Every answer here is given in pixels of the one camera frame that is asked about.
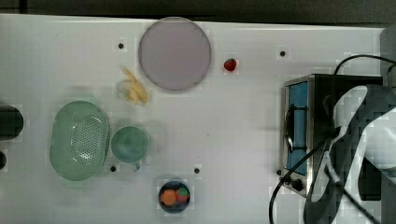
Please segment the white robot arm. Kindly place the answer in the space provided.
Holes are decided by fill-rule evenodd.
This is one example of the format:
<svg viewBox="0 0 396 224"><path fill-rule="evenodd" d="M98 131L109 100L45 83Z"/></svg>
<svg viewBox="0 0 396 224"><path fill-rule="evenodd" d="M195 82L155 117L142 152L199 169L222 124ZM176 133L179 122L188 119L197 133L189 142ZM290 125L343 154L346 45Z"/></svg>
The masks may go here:
<svg viewBox="0 0 396 224"><path fill-rule="evenodd" d="M380 224L360 196L362 164L395 179L395 92L358 86L336 103L337 134L322 153L304 205L304 224Z"/></svg>

